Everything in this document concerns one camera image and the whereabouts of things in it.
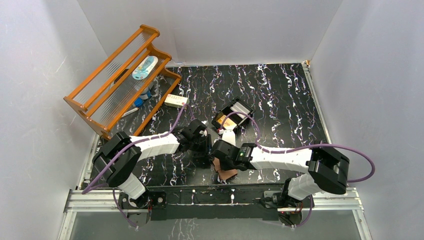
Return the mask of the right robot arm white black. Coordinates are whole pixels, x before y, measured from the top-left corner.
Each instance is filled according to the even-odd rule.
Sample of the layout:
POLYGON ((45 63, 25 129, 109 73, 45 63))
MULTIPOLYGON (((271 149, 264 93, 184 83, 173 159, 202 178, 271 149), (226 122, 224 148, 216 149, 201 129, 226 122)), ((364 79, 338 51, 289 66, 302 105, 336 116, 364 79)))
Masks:
POLYGON ((254 143, 241 147, 218 140, 211 156, 219 160, 222 170, 279 169, 301 175, 285 181, 282 202, 295 207, 306 197, 318 192, 344 195, 347 191, 350 160, 329 144, 294 148, 260 148, 254 143))

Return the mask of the black card tray box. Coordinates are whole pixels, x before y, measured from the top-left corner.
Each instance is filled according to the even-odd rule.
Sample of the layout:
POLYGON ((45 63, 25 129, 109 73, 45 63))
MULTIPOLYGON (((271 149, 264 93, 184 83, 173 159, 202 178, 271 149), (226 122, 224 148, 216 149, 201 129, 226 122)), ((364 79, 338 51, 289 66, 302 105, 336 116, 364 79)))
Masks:
POLYGON ((219 123, 217 122, 217 120, 219 118, 221 118, 222 116, 225 116, 224 121, 227 118, 230 118, 231 120, 233 120, 236 124, 237 127, 233 130, 234 133, 237 133, 239 130, 241 130, 242 127, 244 127, 245 125, 247 125, 247 123, 250 121, 249 118, 247 117, 250 116, 252 117, 254 112, 256 110, 253 108, 252 105, 249 105, 246 101, 244 101, 243 99, 241 99, 240 97, 235 97, 233 98, 230 102, 226 103, 221 110, 219 110, 215 116, 212 118, 211 124, 217 129, 221 129, 219 127, 219 123), (235 102, 240 102, 242 103, 246 108, 248 108, 250 110, 250 114, 245 114, 242 112, 233 112, 230 107, 235 103, 235 102))

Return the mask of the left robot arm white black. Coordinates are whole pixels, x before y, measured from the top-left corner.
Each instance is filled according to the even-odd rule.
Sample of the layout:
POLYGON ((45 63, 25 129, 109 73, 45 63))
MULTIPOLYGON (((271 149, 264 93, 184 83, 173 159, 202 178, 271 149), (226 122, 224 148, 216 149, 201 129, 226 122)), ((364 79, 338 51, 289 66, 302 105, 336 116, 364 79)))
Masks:
POLYGON ((109 188, 118 188, 137 208, 149 203, 147 187, 133 174, 136 164, 147 158, 192 151, 208 154, 212 138, 206 125, 198 119, 186 127, 161 134, 129 136, 118 132, 93 157, 94 168, 109 188))

